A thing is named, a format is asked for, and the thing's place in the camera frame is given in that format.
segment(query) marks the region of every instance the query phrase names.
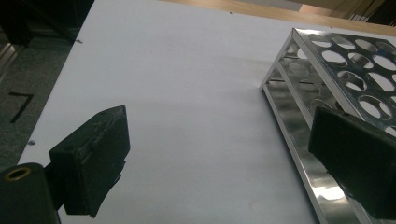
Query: wooden strip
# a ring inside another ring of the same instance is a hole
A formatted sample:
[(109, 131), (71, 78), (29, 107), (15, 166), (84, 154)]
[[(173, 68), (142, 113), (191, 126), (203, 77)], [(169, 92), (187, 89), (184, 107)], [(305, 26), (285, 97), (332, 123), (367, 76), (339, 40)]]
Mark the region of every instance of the wooden strip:
[(277, 7), (267, 7), (234, 0), (163, 0), (196, 7), (213, 8), (250, 16), (264, 17), (282, 21), (295, 21), (321, 26), (337, 27), (378, 35), (396, 36), (396, 28), (361, 21), (349, 21), (333, 17), (306, 14)]

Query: black tape mark on floor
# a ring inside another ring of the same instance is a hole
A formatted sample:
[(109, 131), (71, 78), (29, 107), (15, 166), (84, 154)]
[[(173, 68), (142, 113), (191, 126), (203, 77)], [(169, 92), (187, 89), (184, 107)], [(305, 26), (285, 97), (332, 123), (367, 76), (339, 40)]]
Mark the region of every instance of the black tape mark on floor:
[(21, 106), (21, 108), (18, 111), (18, 113), (14, 116), (14, 118), (10, 122), (10, 123), (15, 123), (20, 118), (20, 116), (22, 115), (22, 113), (26, 109), (26, 107), (29, 105), (29, 103), (32, 101), (34, 95), (33, 94), (19, 93), (19, 92), (15, 92), (15, 91), (9, 92), (8, 95), (26, 97), (25, 103)]

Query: perforated metal plate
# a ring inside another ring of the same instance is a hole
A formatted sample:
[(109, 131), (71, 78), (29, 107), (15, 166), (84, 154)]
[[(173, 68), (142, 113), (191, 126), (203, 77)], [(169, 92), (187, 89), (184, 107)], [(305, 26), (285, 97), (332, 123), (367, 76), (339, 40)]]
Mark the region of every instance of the perforated metal plate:
[(321, 223), (376, 220), (347, 198), (307, 142), (317, 106), (344, 110), (396, 135), (396, 48), (388, 40), (293, 29), (261, 89)]

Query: stainless steel test tube rack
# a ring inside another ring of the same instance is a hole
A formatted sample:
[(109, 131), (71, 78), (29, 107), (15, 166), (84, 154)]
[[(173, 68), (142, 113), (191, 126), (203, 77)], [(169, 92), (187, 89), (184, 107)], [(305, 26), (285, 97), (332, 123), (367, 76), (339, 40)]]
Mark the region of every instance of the stainless steel test tube rack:
[(308, 152), (317, 106), (396, 135), (395, 63), (388, 40), (293, 29), (261, 85), (320, 223), (396, 223), (371, 217)]

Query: white table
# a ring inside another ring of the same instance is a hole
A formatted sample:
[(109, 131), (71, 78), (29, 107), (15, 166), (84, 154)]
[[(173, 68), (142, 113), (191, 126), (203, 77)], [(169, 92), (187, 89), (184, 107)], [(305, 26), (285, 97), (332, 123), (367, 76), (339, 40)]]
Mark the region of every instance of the white table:
[(63, 223), (315, 223), (258, 90), (292, 27), (334, 31), (96, 0), (20, 163), (48, 164), (48, 151), (79, 125), (126, 105), (131, 152), (121, 180), (95, 219), (61, 208)]

